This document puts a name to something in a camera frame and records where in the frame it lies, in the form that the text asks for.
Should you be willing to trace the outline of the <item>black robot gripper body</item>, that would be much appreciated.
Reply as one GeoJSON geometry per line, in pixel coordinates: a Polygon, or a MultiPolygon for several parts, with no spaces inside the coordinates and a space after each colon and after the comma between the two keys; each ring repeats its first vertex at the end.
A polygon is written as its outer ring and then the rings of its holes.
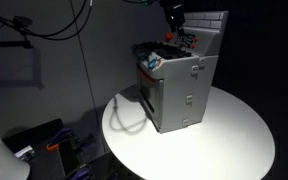
{"type": "Polygon", "coordinates": [[[166,13],[183,12],[183,0],[160,0],[159,3],[166,13]]]}

